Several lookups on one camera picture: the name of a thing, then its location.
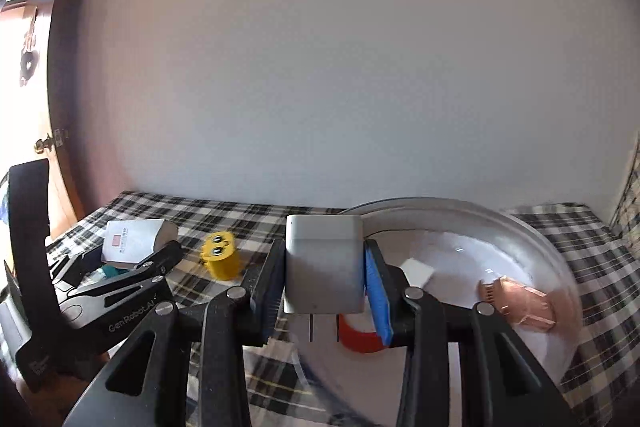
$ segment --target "yellow toy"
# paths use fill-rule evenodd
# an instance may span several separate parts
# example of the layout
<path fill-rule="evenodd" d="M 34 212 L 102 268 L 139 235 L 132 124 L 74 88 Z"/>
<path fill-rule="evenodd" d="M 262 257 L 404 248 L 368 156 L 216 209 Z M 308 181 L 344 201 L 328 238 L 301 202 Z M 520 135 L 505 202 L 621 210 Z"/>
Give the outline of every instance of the yellow toy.
<path fill-rule="evenodd" d="M 200 250 L 200 258 L 214 279 L 233 279 L 240 271 L 240 256 L 231 232 L 214 232 L 207 235 Z"/>

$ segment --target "round white tray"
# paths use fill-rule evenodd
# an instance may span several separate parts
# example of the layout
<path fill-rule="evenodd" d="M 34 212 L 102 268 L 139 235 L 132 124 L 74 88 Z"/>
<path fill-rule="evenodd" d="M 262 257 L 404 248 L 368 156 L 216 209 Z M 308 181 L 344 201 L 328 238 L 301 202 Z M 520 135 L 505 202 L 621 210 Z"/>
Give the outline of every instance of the round white tray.
<path fill-rule="evenodd" d="M 364 235 L 375 239 L 385 261 L 399 266 L 414 257 L 435 272 L 424 287 L 442 302 L 471 308 L 478 282 L 506 275 L 550 296 L 558 323 L 549 333 L 516 327 L 529 349 L 558 383 L 567 370 L 582 327 L 577 285 L 561 255 L 520 220 L 463 201 L 410 198 L 347 210 L 363 217 Z M 299 372 L 335 412 L 353 412 L 379 425 L 396 424 L 405 348 L 360 354 L 335 342 L 335 317 L 289 315 Z M 460 363 L 449 344 L 450 425 L 461 424 Z"/>

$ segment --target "black and white checkered fabric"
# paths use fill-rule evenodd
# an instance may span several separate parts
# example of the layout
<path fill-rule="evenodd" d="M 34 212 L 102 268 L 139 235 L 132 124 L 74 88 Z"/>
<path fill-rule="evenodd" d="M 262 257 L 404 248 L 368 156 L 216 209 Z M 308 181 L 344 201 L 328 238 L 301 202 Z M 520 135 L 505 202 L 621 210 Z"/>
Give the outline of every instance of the black and white checkered fabric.
<path fill-rule="evenodd" d="M 338 209 L 187 200 L 123 192 L 80 221 L 50 246 L 49 253 L 81 253 L 99 245 L 111 219 L 164 218 L 179 227 L 187 251 L 167 279 L 182 305 L 209 300 L 238 281 L 215 282 L 198 261 L 208 233 L 229 230 L 245 263 L 261 263 L 275 237 L 284 237 L 288 214 L 334 213 Z M 640 264 L 623 241 L 581 204 L 519 209 L 518 217 L 542 232 L 564 256 L 580 289 L 584 328 L 580 346 L 561 390 L 580 423 L 603 426 L 612 404 L 635 381 L 640 360 Z M 6 344 L 2 347 L 6 356 Z M 254 427 L 308 427 L 308 422 L 350 425 L 353 419 L 328 412 L 299 379 L 292 362 L 287 322 L 279 318 L 274 337 L 263 348 L 245 349 L 246 384 Z M 199 352 L 191 354 L 188 425 L 197 425 Z"/>
<path fill-rule="evenodd" d="M 620 203 L 611 222 L 629 251 L 640 259 L 640 135 Z"/>

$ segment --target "white sponge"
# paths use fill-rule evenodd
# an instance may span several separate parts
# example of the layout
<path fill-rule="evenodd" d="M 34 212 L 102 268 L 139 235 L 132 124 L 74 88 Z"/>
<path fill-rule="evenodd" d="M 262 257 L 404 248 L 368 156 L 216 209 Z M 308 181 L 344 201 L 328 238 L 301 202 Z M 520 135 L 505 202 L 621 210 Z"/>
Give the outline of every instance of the white sponge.
<path fill-rule="evenodd" d="M 285 313 L 364 311 L 362 218 L 287 216 Z"/>
<path fill-rule="evenodd" d="M 433 272 L 435 272 L 433 267 L 421 263 L 413 257 L 404 261 L 404 263 L 400 265 L 400 269 L 409 281 L 409 286 L 417 286 L 418 288 L 424 288 L 424 285 L 429 282 Z"/>

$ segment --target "white wall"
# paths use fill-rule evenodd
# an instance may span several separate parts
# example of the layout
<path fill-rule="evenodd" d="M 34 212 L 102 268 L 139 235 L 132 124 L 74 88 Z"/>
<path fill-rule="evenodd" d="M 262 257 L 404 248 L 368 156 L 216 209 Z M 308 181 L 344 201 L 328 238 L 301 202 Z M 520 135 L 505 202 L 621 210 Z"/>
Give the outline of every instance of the white wall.
<path fill-rule="evenodd" d="M 640 0 L 77 1 L 98 203 L 428 195 L 607 216 L 640 123 Z"/>

